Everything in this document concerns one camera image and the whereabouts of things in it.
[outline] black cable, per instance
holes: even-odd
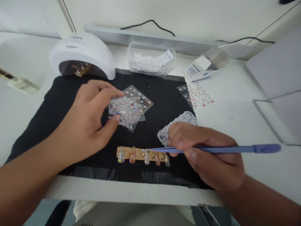
[[[125,28],[120,28],[120,30],[132,28],[132,27],[138,27],[138,26],[141,26],[141,25],[146,24],[146,23],[148,23],[148,22],[154,22],[155,25],[157,25],[158,28],[160,28],[161,30],[167,31],[167,32],[171,33],[173,36],[175,36],[175,34],[174,34],[173,32],[171,32],[170,30],[167,30],[167,29],[164,29],[164,28],[160,27],[160,26],[156,23],[156,21],[154,21],[154,20],[148,20],[148,21],[146,21],[146,22],[144,22],[144,23],[142,23],[142,24],[137,24],[137,25],[132,25],[132,26],[125,27]]]
[[[156,23],[156,21],[154,21],[154,20],[148,20],[148,21],[146,21],[146,22],[144,22],[144,23],[142,23],[142,24],[137,24],[137,25],[132,25],[132,26],[125,27],[125,28],[120,28],[120,30],[132,28],[132,27],[138,27],[138,26],[144,25],[144,24],[146,24],[146,23],[148,23],[148,22],[154,22],[155,25],[157,25],[158,28],[160,28],[161,30],[167,31],[167,32],[171,33],[173,36],[175,36],[175,34],[174,34],[173,32],[171,32],[170,30],[167,30],[167,29],[164,29],[164,28],[160,27],[160,26]],[[259,42],[273,43],[273,44],[275,44],[275,42],[273,42],[273,41],[263,41],[263,40],[261,40],[261,39],[259,39],[259,38],[256,38],[256,37],[246,37],[246,38],[242,38],[242,39],[239,39],[239,40],[236,40],[236,41],[233,41],[233,42],[227,42],[227,41],[224,41],[224,40],[217,40],[217,41],[222,41],[222,42],[231,44],[231,43],[235,43],[235,42],[238,42],[238,41],[241,41],[241,40],[244,40],[244,39],[256,39],[256,40],[259,41]]]
[[[236,41],[233,41],[233,42],[227,42],[227,41],[224,41],[224,40],[217,40],[217,41],[222,41],[222,42],[231,44],[231,43],[235,43],[235,42],[238,42],[238,41],[241,41],[241,40],[244,40],[244,39],[256,39],[257,41],[260,41],[260,42],[275,44],[275,42],[273,42],[273,41],[263,41],[263,40],[261,40],[259,38],[256,38],[256,37],[246,37],[246,38],[242,38],[242,39],[239,39],[239,40],[236,40]]]

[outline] clear plastic container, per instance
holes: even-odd
[[[165,126],[162,130],[160,130],[157,134],[160,142],[168,147],[168,137],[169,137],[169,127],[175,122],[188,122],[194,125],[198,125],[197,118],[189,111],[185,111],[179,117],[175,118],[174,121],[170,122],[167,126]]]
[[[129,70],[134,73],[165,77],[175,68],[176,51],[172,48],[131,42],[126,53]]]

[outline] black mat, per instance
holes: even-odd
[[[7,161],[16,158],[47,138],[57,128],[70,109],[79,87],[90,79],[108,81],[102,77],[92,75],[85,75],[82,78],[75,75],[57,77],[27,129],[13,145],[12,153]],[[128,160],[120,164],[116,158],[118,146],[162,147],[157,137],[158,131],[184,111],[190,111],[194,114],[187,101],[176,88],[184,85],[185,79],[176,76],[167,76],[165,79],[161,79],[131,74],[126,71],[123,74],[117,73],[116,78],[108,82],[120,90],[133,85],[154,102],[154,105],[145,113],[146,121],[139,122],[134,132],[119,126],[103,150],[82,162],[68,167],[60,174],[101,180],[212,189],[200,179],[183,154],[176,158],[170,157],[170,167],[166,167],[164,163],[161,166],[156,166],[155,162],[150,162],[147,166],[143,161],[130,164]],[[103,125],[107,119],[108,110],[106,109],[101,118]]]

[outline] tweezers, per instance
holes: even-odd
[[[194,147],[202,149],[203,151],[209,153],[276,153],[281,150],[281,145],[279,144],[256,144],[252,146],[233,146],[233,147]],[[176,149],[175,147],[169,148],[150,148],[145,149],[146,151],[154,152],[168,152],[168,153],[183,153],[183,151]]]

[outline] white table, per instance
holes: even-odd
[[[0,165],[5,162],[14,141],[27,127],[56,77],[48,53],[58,41],[0,33],[0,67],[16,76],[23,74],[41,86],[38,92],[24,95],[8,87],[4,79],[0,80]],[[109,46],[109,49],[117,68],[128,69],[127,48]],[[193,59],[192,56],[177,55],[177,68],[170,74],[183,76],[182,71]],[[247,72],[245,61],[231,60],[222,71],[202,80],[202,85],[215,102],[195,109],[200,125],[226,133],[240,145],[278,143],[252,103],[253,99],[265,99],[265,96]],[[300,148],[283,146],[283,150],[276,154],[244,154],[243,159],[247,174],[301,204]],[[175,205],[222,204],[210,190],[68,176],[57,176],[46,198]]]

